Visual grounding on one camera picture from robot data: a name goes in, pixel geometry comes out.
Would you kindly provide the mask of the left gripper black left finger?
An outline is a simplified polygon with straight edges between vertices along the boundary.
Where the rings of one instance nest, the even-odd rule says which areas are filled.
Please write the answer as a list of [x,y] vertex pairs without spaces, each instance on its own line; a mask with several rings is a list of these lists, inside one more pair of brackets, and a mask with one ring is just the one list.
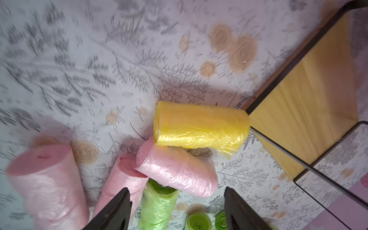
[[131,207],[125,187],[82,230],[127,230]]

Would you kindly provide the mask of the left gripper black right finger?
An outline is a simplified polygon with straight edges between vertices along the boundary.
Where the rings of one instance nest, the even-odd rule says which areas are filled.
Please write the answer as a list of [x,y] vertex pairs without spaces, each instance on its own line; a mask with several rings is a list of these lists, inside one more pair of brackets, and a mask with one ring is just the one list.
[[228,230],[272,230],[233,188],[226,187],[224,199]]

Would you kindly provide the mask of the yellow trash bag roll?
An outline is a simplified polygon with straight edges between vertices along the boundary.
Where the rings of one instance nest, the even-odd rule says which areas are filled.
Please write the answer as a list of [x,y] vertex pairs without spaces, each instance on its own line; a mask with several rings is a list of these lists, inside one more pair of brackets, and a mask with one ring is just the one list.
[[244,110],[163,101],[156,104],[153,135],[159,146],[215,149],[229,160],[249,132],[249,116]]

